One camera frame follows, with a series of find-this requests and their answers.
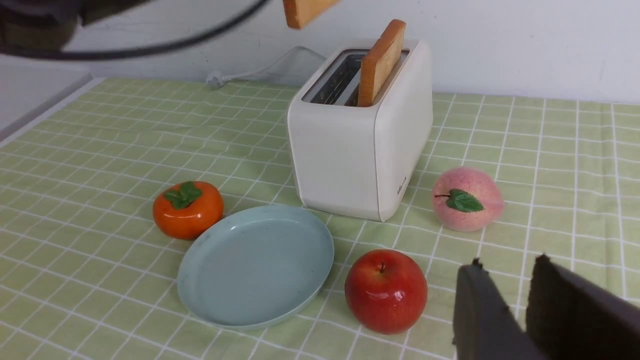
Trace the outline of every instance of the plate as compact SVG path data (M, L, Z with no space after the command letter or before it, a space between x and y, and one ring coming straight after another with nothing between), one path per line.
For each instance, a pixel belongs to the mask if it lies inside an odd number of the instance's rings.
M333 265L333 238L310 212L267 205L239 211L191 245L177 277L182 303L217 327L246 331L296 314Z

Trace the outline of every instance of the plate rim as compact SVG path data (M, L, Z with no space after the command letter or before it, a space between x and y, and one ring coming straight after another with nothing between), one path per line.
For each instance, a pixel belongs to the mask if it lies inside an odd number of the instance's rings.
M260 323L252 323L252 324L248 324L248 325L223 325L220 323L216 323L216 322L212 322L210 320L207 320L205 318L200 317L197 313L194 312L194 307L193 306L193 301L189 302L188 300L186 301L185 299L194 299L195 297L192 295L189 295L192 291L188 290L188 286L187 286L187 278L189 274L192 274L194 272L197 273L197 266L193 267L191 265L189 265L190 260L193 259L196 255L199 255L198 253L198 249L200 247L202 247L203 244L205 244L205 242L208 239L208 236L205 236L207 233L214 231L213 229L219 229L221 226L228 226L227 224L230 222L230 227L234 227L235 225L238 224L244 224L245 222L240 222L237 223L234 221L235 218L238 218L238 214L243 214L243 216L247 213L251 213L251 212L260 212L260 211L264 211L266 209L275 209L275 210L280 210L283 212L297 212L302 214L304 217L308 217L309 220L311 222L316 223L317 225L319 225L322 233L323 233L323 237L325 237L326 239L328 239L328 243L331 247L331 261L330 264L327 265L327 269L326 269L326 274L324 274L322 276L322 281L319 282L319 284L317 285L317 288L313 291L313 293L307 298L305 299L303 302L301 302L300 304L298 304L296 307L292 308L291 310L289 310L288 312L277 316L276 318L272 318L269 320L266 320L264 322L260 322ZM334 240L333 240L333 235L331 234L331 231L329 230L329 228L326 226L326 224L317 216L315 216L313 213L311 213L309 210L305 209L305 208L301 208L301 207L297 207L297 206L290 206L290 205L285 205L285 204L268 204L268 205L262 205L262 206L254 206L252 208L248 208L248 209L244 209L241 211L238 211L237 213L233 213L231 215L228 215L226 217L224 217L222 220L220 220L219 222L215 223L213 226L211 226L210 228L208 228L207 230L205 230L196 240L193 241L193 243L189 246L189 249L185 252L182 260L180 261L180 266L178 268L178 274L176 276L176 286L177 286L177 291L178 291L178 298L180 298L180 301L182 302L182 305L193 315L195 316L198 320L203 321L205 323L208 323L209 325L213 325L215 327L219 327L220 329L227 329L227 330L233 330L233 331L248 331L248 330L255 330L255 329L263 329L266 327L270 327L272 325L275 325L277 323L280 323L286 319L288 319L288 317L295 315L296 313L300 312L300 310L302 310L305 306L307 306L309 303L311 303L316 297L317 294L320 292L320 290L322 289L323 284L326 282L327 278L329 278L331 269L333 268L333 263L335 261L335 244L334 244Z

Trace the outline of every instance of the grid pattern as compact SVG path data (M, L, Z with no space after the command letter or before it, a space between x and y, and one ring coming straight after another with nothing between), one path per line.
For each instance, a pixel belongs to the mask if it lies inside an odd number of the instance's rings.
M336 253L311 305L263 331L191 316L175 286L190 243L156 229L152 201L199 179L227 213L300 206L284 124L295 91L107 79L0 149L0 357L452 359L456 271L476 256L521 323L541 252L640 305L640 106L435 94L428 144L387 223L312 211ZM507 202L482 231L444 229L431 209L438 175L459 165L494 176ZM372 333L346 307L351 264L378 247L428 279L406 334Z

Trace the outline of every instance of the orange persimmon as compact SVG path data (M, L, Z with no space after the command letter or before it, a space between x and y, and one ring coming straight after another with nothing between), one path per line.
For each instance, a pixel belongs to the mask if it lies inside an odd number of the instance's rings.
M222 218L224 203L218 189L204 181L176 184L156 197L153 216L172 238L195 240Z

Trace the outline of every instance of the toast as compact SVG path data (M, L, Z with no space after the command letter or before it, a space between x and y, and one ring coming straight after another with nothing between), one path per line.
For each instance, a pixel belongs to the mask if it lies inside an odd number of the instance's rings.
M340 0L282 0L287 25L302 29Z
M382 33L371 50L362 58L360 67L360 89L358 90L358 106L373 105L382 84L393 70L404 45L406 23L394 19Z

